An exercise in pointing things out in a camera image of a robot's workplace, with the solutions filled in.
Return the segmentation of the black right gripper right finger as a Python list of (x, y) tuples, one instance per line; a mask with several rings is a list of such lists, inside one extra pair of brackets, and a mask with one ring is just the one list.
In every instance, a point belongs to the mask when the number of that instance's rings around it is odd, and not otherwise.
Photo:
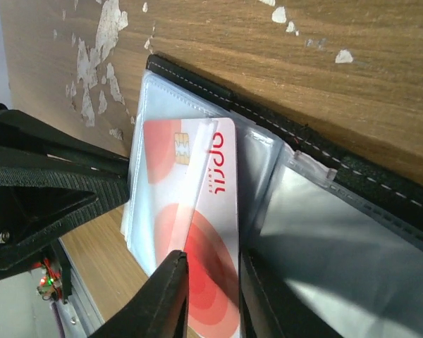
[(187, 254), (173, 250), (138, 293), (92, 337), (186, 337), (189, 269)]

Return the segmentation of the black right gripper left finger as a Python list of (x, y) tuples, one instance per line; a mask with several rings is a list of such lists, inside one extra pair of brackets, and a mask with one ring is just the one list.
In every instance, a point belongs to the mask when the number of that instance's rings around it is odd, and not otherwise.
[(0, 277), (123, 205), (129, 160), (0, 104)]

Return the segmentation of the white red april card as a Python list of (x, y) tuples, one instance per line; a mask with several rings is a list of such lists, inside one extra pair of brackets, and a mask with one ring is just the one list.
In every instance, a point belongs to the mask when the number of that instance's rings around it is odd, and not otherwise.
[(238, 337), (235, 125), (230, 118), (149, 120), (143, 131), (153, 224), (147, 268), (184, 251), (189, 325), (202, 337)]

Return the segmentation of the black leather card holder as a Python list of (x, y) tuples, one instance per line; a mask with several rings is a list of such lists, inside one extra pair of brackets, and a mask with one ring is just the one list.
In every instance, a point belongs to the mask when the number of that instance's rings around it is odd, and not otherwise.
[(148, 275), (149, 120), (230, 118), (238, 337), (423, 337), (423, 186), (159, 55), (147, 59), (122, 233)]

